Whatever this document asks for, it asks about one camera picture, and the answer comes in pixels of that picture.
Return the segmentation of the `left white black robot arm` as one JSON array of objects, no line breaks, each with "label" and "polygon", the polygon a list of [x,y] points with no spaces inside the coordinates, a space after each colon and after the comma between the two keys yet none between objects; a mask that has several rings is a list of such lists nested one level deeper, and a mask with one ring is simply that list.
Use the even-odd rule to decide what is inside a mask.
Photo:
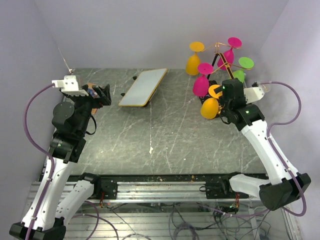
[{"label": "left white black robot arm", "polygon": [[86,144],[84,137],[89,134],[87,127],[93,117],[92,110],[112,103],[110,85],[93,85],[97,97],[88,93],[87,85],[75,92],[59,87],[60,92],[72,101],[63,101],[54,107],[52,124],[56,130],[49,149],[45,150],[31,137],[27,125],[28,110],[38,95],[57,86],[53,82],[38,91],[27,102],[23,113],[24,132],[31,144],[47,156],[47,163],[32,205],[23,219],[10,227],[9,234],[18,240],[62,240],[78,208],[88,198],[96,199],[103,195],[101,177],[83,173],[72,191],[63,200],[60,199],[72,168],[77,164]]}]

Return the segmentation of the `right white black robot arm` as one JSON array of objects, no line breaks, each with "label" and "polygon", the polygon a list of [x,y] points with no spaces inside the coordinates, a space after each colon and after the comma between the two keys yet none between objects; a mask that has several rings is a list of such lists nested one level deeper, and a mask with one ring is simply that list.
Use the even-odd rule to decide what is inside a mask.
[{"label": "right white black robot arm", "polygon": [[311,183],[307,173],[300,173],[280,149],[271,135],[273,124],[267,124],[265,116],[254,103],[261,100],[265,91],[261,86],[245,88],[236,78],[224,80],[218,90],[222,93],[220,115],[227,124],[234,124],[250,142],[261,160],[268,178],[260,179],[233,172],[225,176],[220,186],[226,198],[237,192],[259,198],[270,211],[284,208],[302,200],[303,216],[307,210],[305,191]]}]

